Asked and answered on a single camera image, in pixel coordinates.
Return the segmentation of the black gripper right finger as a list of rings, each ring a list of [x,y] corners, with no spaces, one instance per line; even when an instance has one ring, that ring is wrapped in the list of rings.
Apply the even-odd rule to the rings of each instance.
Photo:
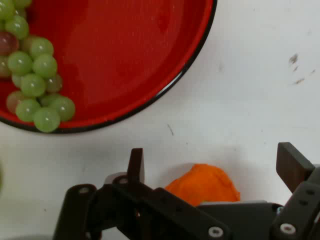
[[[292,195],[277,212],[273,240],[320,238],[320,167],[312,164],[290,142],[277,146],[276,172]]]

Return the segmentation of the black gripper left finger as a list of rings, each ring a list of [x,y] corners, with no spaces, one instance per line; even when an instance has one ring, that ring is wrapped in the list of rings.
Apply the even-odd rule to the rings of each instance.
[[[230,228],[163,188],[144,184],[144,155],[131,151],[127,172],[96,188],[75,185],[65,194],[56,240],[99,240],[117,228],[131,240],[229,240]]]

